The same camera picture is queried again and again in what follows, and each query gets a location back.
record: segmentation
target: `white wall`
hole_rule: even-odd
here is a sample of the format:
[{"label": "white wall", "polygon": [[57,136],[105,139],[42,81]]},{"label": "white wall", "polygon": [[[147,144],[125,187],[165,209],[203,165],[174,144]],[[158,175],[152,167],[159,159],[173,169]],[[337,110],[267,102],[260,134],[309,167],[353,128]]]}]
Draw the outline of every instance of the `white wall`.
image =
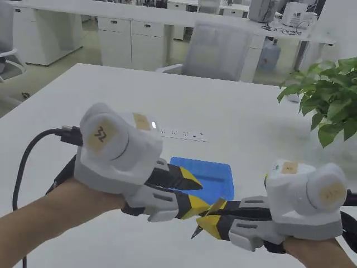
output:
[{"label": "white wall", "polygon": [[336,59],[357,57],[357,0],[326,0],[316,31],[337,41]]}]

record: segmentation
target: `potted plant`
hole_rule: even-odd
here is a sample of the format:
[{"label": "potted plant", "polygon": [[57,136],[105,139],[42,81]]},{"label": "potted plant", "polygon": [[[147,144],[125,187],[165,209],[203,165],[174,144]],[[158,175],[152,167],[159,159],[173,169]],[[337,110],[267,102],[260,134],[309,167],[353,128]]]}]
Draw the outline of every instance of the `potted plant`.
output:
[{"label": "potted plant", "polygon": [[343,131],[344,141],[357,132],[357,58],[313,64],[308,71],[296,71],[285,80],[278,96],[302,96],[299,112],[315,112],[311,130],[319,127],[318,137],[325,148]]}]

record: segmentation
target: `office floor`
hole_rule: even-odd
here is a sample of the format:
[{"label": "office floor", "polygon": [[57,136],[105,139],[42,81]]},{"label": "office floor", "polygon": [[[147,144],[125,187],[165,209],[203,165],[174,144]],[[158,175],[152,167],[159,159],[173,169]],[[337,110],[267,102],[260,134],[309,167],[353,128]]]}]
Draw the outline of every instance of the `office floor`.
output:
[{"label": "office floor", "polygon": [[[10,94],[16,99],[23,100],[21,92],[28,92],[34,95],[41,88],[56,79],[62,73],[66,72],[76,63],[87,63],[101,65],[100,43],[98,38],[98,27],[94,20],[83,23],[84,37],[83,47],[74,53],[58,60],[48,67],[40,65],[28,65],[27,72],[7,83],[0,84],[2,93]],[[279,46],[282,53],[277,64],[277,71],[274,73],[257,72],[254,83],[277,85],[287,75],[295,55],[297,43],[291,41],[279,40]],[[183,63],[189,41],[174,41],[171,48],[170,64]],[[13,107],[0,101],[0,117],[11,111]]]}]

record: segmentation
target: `office chair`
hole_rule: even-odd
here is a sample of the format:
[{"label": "office chair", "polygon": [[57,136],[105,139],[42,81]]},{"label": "office chair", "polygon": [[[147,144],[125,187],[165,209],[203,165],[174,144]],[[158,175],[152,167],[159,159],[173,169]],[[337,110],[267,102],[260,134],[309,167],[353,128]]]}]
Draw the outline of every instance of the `office chair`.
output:
[{"label": "office chair", "polygon": [[[0,1],[0,83],[5,83],[11,78],[23,74],[26,64],[17,55],[13,47],[13,6],[5,1]],[[30,95],[23,92],[26,99]],[[12,105],[19,105],[21,101],[5,95],[0,88],[0,99]]]},{"label": "office chair", "polygon": [[199,0],[198,13],[209,13],[219,15],[221,0]]},{"label": "office chair", "polygon": [[198,22],[184,64],[159,68],[156,71],[238,81],[251,40],[251,34],[240,28]]}]

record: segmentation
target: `power strip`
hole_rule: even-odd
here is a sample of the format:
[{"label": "power strip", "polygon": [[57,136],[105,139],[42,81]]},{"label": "power strip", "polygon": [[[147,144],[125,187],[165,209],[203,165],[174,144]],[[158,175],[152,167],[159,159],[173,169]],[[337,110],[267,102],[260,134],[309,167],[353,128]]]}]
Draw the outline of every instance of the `power strip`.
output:
[{"label": "power strip", "polygon": [[199,131],[190,132],[164,127],[160,129],[160,133],[161,137],[164,138],[178,138],[181,140],[208,142],[206,136]]}]

